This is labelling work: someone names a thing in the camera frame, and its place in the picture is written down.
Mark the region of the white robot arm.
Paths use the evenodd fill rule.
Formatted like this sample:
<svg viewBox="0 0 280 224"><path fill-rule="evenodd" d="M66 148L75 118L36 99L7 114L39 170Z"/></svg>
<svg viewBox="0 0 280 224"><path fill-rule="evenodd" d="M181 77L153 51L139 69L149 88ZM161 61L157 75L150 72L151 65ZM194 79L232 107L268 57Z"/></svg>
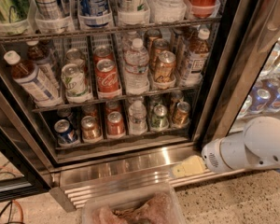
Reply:
<svg viewBox="0 0 280 224"><path fill-rule="evenodd" d="M190 156L173 166L171 176L199 175L206 168L214 173L280 168L280 119L250 120L240 133L213 140L203 147L201 156Z"/></svg>

